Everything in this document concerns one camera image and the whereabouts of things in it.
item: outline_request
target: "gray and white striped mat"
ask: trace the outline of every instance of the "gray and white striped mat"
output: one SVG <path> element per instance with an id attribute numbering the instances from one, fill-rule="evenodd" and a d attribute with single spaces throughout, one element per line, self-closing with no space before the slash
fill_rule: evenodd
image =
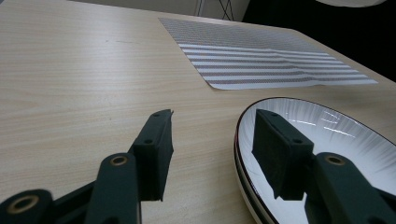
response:
<path id="1" fill-rule="evenodd" d="M 160 21 L 213 88 L 376 83 L 290 33 L 164 18 Z"/>

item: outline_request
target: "bolt hole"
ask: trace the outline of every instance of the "bolt hole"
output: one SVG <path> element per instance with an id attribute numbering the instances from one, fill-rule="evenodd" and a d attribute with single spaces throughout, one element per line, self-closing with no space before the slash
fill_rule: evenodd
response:
<path id="1" fill-rule="evenodd" d="M 301 139 L 293 138 L 293 143 L 301 144 L 303 141 Z"/>
<path id="2" fill-rule="evenodd" d="M 367 221 L 369 224 L 387 224 L 387 222 L 380 217 L 369 217 L 367 218 Z"/>
<path id="3" fill-rule="evenodd" d="M 118 157 L 111 159 L 110 163 L 114 166 L 120 166 L 120 165 L 125 164 L 127 161 L 128 161 L 128 158 L 126 158 L 124 156 L 118 156 Z"/>
<path id="4" fill-rule="evenodd" d="M 19 214 L 34 207 L 38 203 L 38 196 L 27 195 L 16 199 L 7 208 L 9 214 Z"/>
<path id="5" fill-rule="evenodd" d="M 343 161 L 342 159 L 335 157 L 335 156 L 326 157 L 326 161 L 333 165 L 344 165 L 345 164 L 345 161 Z"/>
<path id="6" fill-rule="evenodd" d="M 119 224 L 120 220 L 117 217 L 109 217 L 102 224 Z"/>

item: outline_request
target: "light wood grain surface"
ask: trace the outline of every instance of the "light wood grain surface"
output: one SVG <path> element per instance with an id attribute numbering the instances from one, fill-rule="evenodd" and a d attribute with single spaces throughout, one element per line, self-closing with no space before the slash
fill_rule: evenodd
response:
<path id="1" fill-rule="evenodd" d="M 93 181 L 101 160 L 127 151 L 166 108 L 175 111 L 175 153 L 163 203 L 142 203 L 144 223 L 254 223 L 236 182 L 233 135 L 243 110 L 263 98 L 326 105 L 396 142 L 394 82 L 306 37 L 378 84 L 215 90 L 160 17 L 276 29 L 68 1 L 0 5 L 0 202 L 26 189 L 56 199 Z"/>

